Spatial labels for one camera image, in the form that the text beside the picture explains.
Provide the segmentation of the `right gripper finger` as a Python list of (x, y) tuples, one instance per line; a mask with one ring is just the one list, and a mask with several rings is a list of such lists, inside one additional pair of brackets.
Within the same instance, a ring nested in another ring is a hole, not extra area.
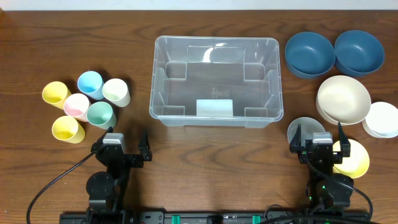
[(290, 152), (299, 154), (301, 151), (301, 124), (298, 124), (297, 130), (290, 142)]
[(340, 140), (340, 152), (342, 157), (349, 157), (351, 153), (351, 143), (343, 131), (342, 125), (338, 122), (338, 136)]

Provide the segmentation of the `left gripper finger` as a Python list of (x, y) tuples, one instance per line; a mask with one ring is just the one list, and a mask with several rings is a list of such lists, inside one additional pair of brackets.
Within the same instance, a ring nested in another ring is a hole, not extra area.
[(143, 132), (142, 137), (139, 141), (138, 149), (140, 151), (140, 155), (142, 156), (143, 161), (152, 160), (152, 151), (149, 146), (147, 131)]
[(108, 134), (108, 133), (113, 133), (113, 127), (110, 126), (105, 132), (104, 134), (96, 141), (97, 145), (102, 145), (103, 144), (103, 139), (104, 137)]

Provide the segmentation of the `yellow small bowl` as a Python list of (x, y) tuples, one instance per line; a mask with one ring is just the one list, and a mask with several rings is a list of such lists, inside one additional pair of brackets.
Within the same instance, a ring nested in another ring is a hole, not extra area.
[(352, 179), (362, 177), (369, 169), (369, 154), (364, 146), (359, 142), (348, 139), (351, 144), (351, 152), (349, 157), (344, 157), (341, 164), (333, 166), (334, 173), (347, 175)]

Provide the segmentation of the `grey small bowl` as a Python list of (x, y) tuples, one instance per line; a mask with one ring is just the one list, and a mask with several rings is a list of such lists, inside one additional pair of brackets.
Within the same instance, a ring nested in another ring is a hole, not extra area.
[(317, 120), (310, 118), (310, 117), (300, 117), (293, 120), (288, 127), (287, 130), (287, 137), (288, 142), (290, 143), (293, 139), (298, 125), (301, 125), (301, 145), (305, 145), (305, 141), (308, 139), (313, 139), (314, 133), (324, 133), (325, 128), (319, 123)]

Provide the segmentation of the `white small bowl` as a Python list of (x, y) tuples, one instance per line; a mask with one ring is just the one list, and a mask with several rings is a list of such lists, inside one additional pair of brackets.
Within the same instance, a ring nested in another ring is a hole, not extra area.
[(364, 130), (375, 138), (397, 137), (397, 108), (386, 102), (375, 102), (362, 121)]

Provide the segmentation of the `beige large bowl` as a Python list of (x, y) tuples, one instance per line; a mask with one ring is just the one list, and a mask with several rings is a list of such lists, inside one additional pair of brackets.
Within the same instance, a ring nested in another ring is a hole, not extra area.
[(320, 85), (315, 104), (324, 120), (347, 126), (365, 119), (371, 108), (371, 97), (358, 80), (337, 75)]

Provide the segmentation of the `clear plastic storage container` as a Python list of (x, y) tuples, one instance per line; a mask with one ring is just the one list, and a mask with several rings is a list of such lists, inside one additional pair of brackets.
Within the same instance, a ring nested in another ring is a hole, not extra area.
[(158, 37), (149, 113), (166, 126), (264, 128), (280, 121), (284, 106), (278, 41)]

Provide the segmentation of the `dark blue bowl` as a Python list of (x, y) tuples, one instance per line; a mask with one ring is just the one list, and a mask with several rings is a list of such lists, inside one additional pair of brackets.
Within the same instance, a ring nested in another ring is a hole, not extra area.
[(300, 32), (285, 45), (285, 63), (299, 78), (313, 79), (329, 72), (335, 64), (331, 42), (316, 32)]
[(335, 40), (335, 66), (351, 77), (363, 77), (379, 70), (385, 60), (384, 47), (368, 32), (349, 30)]

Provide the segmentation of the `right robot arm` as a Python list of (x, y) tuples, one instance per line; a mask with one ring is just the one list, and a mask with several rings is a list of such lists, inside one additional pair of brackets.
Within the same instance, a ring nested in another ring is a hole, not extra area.
[(306, 164), (310, 170), (308, 181), (308, 197), (310, 207), (307, 214), (321, 212), (337, 212), (350, 206), (353, 193), (353, 179), (333, 172), (334, 165), (342, 164), (343, 158), (351, 154), (351, 143), (342, 126), (338, 125), (340, 150), (333, 150), (331, 133), (315, 133), (312, 139), (302, 142), (301, 125), (290, 142), (290, 151), (298, 155), (299, 162)]

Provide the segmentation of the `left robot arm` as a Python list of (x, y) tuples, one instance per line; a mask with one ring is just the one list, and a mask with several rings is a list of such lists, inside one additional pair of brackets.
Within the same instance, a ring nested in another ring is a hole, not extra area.
[(135, 211), (123, 209), (123, 200), (131, 169), (142, 168), (145, 161), (152, 160), (147, 132), (143, 132), (138, 150), (138, 154), (127, 153), (124, 135), (114, 133), (112, 127), (93, 143), (91, 152), (106, 170), (94, 173), (86, 183), (87, 223), (139, 222)]

